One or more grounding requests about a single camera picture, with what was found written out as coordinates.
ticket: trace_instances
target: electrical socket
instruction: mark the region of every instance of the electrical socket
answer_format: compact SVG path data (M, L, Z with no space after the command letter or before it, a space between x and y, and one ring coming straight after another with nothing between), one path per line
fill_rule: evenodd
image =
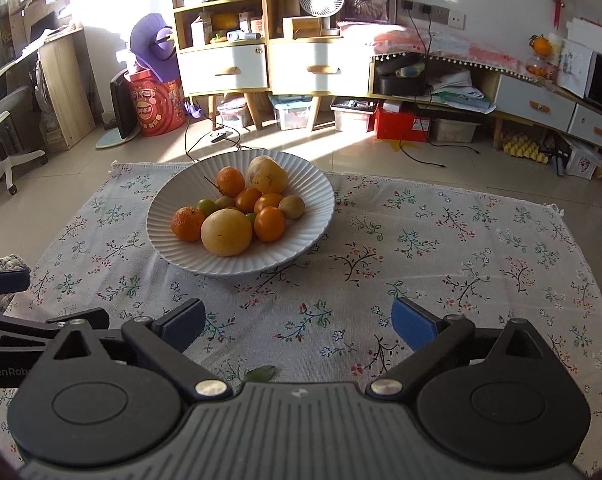
M448 25L449 22L450 9L445 7L402 0L400 10L404 16L411 15L414 20L425 20L426 22L432 20L432 23L442 23L443 25Z
M465 14L458 10L450 10L447 25L463 30L465 28Z

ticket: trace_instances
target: pink cloth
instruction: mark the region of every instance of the pink cloth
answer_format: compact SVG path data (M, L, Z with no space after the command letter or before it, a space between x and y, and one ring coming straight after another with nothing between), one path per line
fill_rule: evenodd
M342 22L338 25L341 35L346 40L369 45L372 56L399 52L424 54L423 43L426 46L430 44L430 35L427 29L419 29L417 32L414 28L407 28L403 25L379 25L376 23ZM490 45L440 32L432 32L431 41L430 54L432 56L479 63L529 76L522 62Z

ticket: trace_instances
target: white drawer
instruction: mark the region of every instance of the white drawer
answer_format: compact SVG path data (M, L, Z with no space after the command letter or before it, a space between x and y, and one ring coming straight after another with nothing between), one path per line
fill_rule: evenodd
M369 51L356 44L271 43L270 79L274 94L328 92L365 96L368 93Z
M501 76L497 110L567 132L575 103L544 88L513 77Z
M267 88L265 49L265 45L241 45L179 53L183 92L188 95Z
M568 133L602 148L602 115L577 104Z

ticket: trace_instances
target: floral tablecloth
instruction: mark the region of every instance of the floral tablecloth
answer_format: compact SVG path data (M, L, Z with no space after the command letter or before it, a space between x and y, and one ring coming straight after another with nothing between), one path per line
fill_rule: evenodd
M159 317L185 298L207 308L188 357L237 385L275 365L277 381L361 386L411 351L392 330L393 298L483 327L526 317L577 381L592 421L577 465L602 466L602 300L561 215L548 206L418 182L328 174L336 211L327 232L291 263L233 280L162 260L145 232L152 198L185 164L123 164L32 272L10 316L48 319L103 306L114 327ZM5 422L0 449L20 457Z

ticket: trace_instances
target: white fluted plate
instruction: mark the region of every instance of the white fluted plate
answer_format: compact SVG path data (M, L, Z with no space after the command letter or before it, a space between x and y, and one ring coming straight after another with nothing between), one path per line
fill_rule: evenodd
M170 229L174 212L185 206L196 207L203 198L215 200L219 196L205 177L214 181L225 166L233 166L245 176L250 161L259 155L271 156L287 171L289 182L283 195L300 196L305 202L304 215L288 220L285 234L276 242L265 244L254 235L249 248L238 256L214 256L200 241L178 240ZM241 150L211 156L174 176L152 200L146 226L152 246L171 264L207 276L237 276L271 269L307 251L325 232L333 214L332 184L311 162L290 153Z

